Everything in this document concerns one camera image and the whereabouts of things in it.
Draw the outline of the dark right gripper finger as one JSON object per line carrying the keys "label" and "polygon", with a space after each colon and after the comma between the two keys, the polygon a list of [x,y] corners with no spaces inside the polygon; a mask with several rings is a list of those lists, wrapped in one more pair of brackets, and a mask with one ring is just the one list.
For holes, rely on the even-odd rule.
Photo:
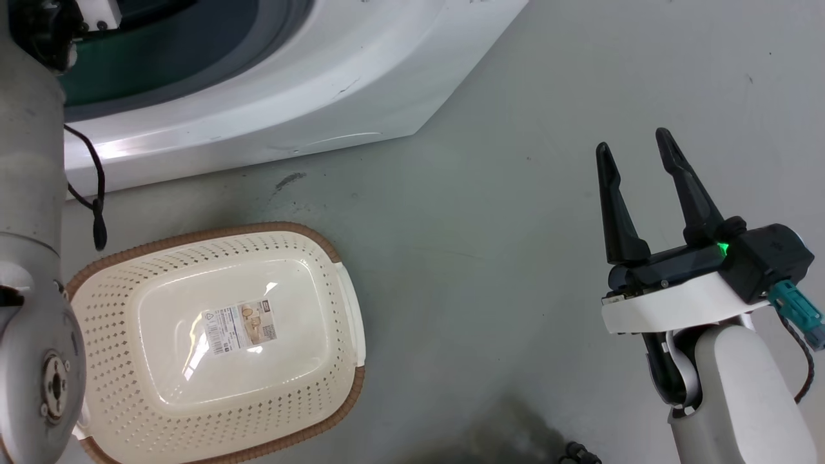
{"label": "dark right gripper finger", "polygon": [[649,246],[637,235],[621,194],[621,174],[605,142],[596,147],[596,171],[608,264],[635,264],[648,260],[651,257]]}
{"label": "dark right gripper finger", "polygon": [[683,238],[688,246],[717,243],[716,231],[724,219],[709,193],[686,160],[671,132],[656,129],[656,141],[664,170],[672,177],[683,212]]}

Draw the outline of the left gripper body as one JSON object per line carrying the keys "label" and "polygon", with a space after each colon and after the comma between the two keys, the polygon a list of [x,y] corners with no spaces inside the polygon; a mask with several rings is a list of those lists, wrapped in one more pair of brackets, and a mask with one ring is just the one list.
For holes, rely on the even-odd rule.
{"label": "left gripper body", "polygon": [[116,1],[11,1],[10,33],[15,44],[53,73],[67,73],[77,60],[77,43],[90,34],[120,27]]}

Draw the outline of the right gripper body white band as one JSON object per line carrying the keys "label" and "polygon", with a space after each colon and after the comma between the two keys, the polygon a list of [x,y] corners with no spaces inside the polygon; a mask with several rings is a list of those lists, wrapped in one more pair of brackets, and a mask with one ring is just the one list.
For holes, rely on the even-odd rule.
{"label": "right gripper body white band", "polygon": [[725,246],[678,247],[613,267],[602,299],[610,334],[656,334],[714,324],[768,305],[747,304],[719,275]]}

